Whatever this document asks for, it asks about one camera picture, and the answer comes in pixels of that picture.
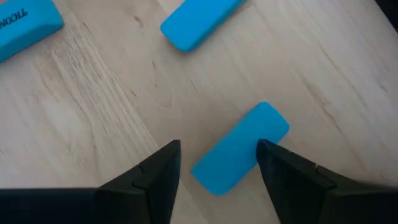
blue eraser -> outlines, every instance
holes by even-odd
[[[197,48],[244,0],[185,0],[160,30],[183,52]]]
[[[192,174],[211,193],[223,195],[256,165],[258,140],[277,143],[288,130],[275,108],[260,103],[197,162]]]
[[[0,62],[62,27],[62,17],[51,0],[0,4]]]

wooden surface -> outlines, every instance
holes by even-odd
[[[280,143],[398,186],[398,34],[373,0],[248,0],[199,49],[159,30],[181,0],[56,0],[65,27],[0,64],[0,187],[99,186],[173,139],[172,223],[278,223],[258,167],[209,194],[190,168],[260,101]]]

wood grain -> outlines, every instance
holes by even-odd
[[[173,223],[278,223],[258,168],[209,194],[190,168],[272,103],[281,145],[398,186],[398,34],[373,0],[249,0],[199,49],[159,30],[181,0],[56,0],[65,27],[0,64],[0,187],[98,186],[172,139]]]

blue rubber block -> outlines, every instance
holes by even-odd
[[[160,30],[182,52],[197,48],[244,0],[185,0]]]
[[[275,108],[260,103],[197,162],[192,174],[211,193],[223,195],[257,164],[258,140],[277,143],[288,130]]]
[[[63,27],[51,0],[8,0],[0,5],[0,63]]]

